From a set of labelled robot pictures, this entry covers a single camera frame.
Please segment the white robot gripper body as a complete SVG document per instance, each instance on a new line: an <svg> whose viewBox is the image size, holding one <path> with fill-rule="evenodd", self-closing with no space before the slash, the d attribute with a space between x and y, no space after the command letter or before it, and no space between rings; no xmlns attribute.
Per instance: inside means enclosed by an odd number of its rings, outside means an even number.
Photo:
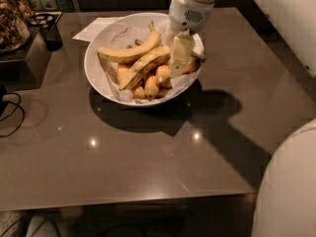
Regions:
<svg viewBox="0 0 316 237"><path fill-rule="evenodd" d="M207 24L214 0L171 0L169 19L175 31L200 32Z"/></svg>

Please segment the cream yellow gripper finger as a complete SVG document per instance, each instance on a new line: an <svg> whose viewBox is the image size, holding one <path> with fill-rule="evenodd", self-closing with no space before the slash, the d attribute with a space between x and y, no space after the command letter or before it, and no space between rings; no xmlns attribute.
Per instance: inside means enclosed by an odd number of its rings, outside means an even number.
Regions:
<svg viewBox="0 0 316 237"><path fill-rule="evenodd" d="M194 37L189 31L180 31L173 37L169 60L169 76L171 78L178 77L183 73L195 45Z"/></svg>

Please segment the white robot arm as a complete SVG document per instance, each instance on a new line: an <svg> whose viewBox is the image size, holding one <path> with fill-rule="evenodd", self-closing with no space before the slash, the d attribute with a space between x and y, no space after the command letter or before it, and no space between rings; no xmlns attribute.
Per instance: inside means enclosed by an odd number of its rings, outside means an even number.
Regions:
<svg viewBox="0 0 316 237"><path fill-rule="evenodd" d="M171 0L171 30L200 32L215 0ZM316 0L254 0L310 76L316 75ZM316 119L278 147L261 180L251 237L316 237Z"/></svg>

